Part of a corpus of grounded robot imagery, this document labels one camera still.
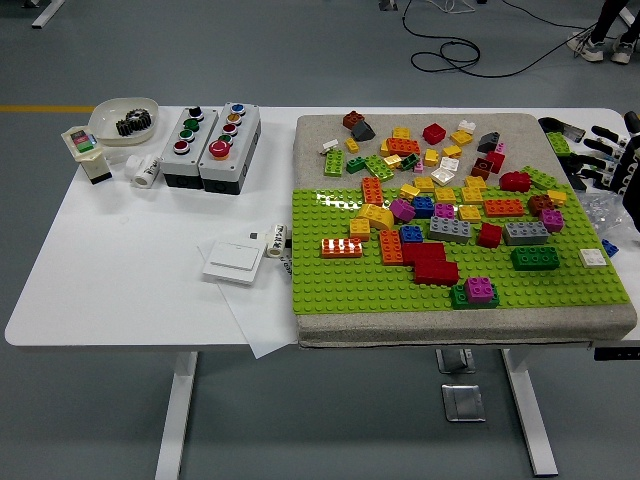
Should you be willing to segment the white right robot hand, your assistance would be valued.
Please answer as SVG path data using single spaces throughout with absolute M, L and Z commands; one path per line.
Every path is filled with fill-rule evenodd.
M 594 188 L 621 195 L 624 209 L 639 230 L 639 115 L 628 111 L 623 120 L 627 137 L 593 126 L 596 139 L 584 139 L 583 144 L 602 156 L 572 154 L 570 163 L 574 174 L 591 179 Z

